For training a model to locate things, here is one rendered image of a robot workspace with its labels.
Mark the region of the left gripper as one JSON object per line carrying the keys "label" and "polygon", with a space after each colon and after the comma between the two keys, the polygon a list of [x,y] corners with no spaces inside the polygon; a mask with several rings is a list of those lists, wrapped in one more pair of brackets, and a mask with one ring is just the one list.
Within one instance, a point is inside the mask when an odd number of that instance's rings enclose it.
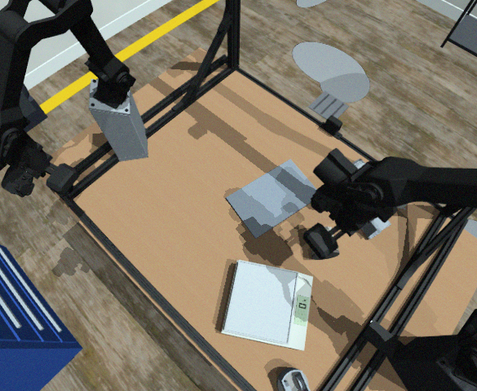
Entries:
{"label": "left gripper", "polygon": [[[332,228],[330,231],[327,231],[324,226],[318,222],[303,234],[303,239],[307,242],[319,259],[325,259],[330,253],[338,248],[337,239],[339,239],[341,236],[346,233],[349,236],[352,236],[367,223],[370,223],[372,220],[377,218],[377,216],[375,216],[367,222],[358,222],[353,220],[351,217],[349,217],[345,210],[345,201],[346,200],[338,205],[340,211],[334,220],[336,223],[334,228]],[[337,231],[339,231],[338,234],[332,236]]]}

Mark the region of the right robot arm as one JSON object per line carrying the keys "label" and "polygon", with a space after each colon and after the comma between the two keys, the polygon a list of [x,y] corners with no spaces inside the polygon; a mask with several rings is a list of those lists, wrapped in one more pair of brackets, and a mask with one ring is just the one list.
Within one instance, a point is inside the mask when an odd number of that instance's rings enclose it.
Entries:
{"label": "right robot arm", "polygon": [[[128,75],[129,68],[113,55],[91,18],[91,0],[38,0],[55,15],[29,23],[24,14],[30,1],[9,0],[0,10],[0,170],[7,165],[4,160],[8,156],[22,159],[34,147],[23,130],[30,121],[20,109],[20,94],[31,50],[42,39],[70,29],[90,56],[85,65],[99,78],[93,98],[111,108],[117,109],[125,101],[135,83],[135,78]],[[20,197],[31,195],[33,177],[38,179],[41,174],[11,159],[2,188]]]}

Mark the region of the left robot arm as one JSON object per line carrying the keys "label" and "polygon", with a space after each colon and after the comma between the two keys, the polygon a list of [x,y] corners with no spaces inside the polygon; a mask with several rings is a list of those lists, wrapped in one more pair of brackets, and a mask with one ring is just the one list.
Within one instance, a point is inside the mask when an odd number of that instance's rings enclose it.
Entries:
{"label": "left robot arm", "polygon": [[[335,148],[313,173],[324,185],[312,195],[311,207],[330,212],[333,221],[344,200],[347,214],[358,222],[375,214],[386,222],[398,211],[396,206],[419,201],[477,208],[477,169],[426,167],[394,156],[368,161],[358,169]],[[457,337],[461,349],[454,375],[477,388],[477,309]]]}

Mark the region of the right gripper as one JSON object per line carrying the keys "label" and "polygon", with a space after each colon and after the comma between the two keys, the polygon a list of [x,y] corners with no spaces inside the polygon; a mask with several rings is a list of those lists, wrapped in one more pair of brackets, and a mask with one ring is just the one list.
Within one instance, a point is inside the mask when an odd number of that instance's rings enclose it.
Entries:
{"label": "right gripper", "polygon": [[9,158],[24,168],[27,166],[30,169],[36,170],[43,178],[46,173],[48,173],[50,174],[50,177],[46,180],[46,185],[51,190],[60,195],[65,195],[66,192],[71,193],[73,190],[73,184],[80,176],[78,171],[65,163],[60,164],[59,166],[53,165],[50,162],[52,156],[45,153],[42,149],[43,146],[34,141],[33,150],[26,157],[18,160],[7,157],[4,162],[11,165],[11,162],[8,160]]}

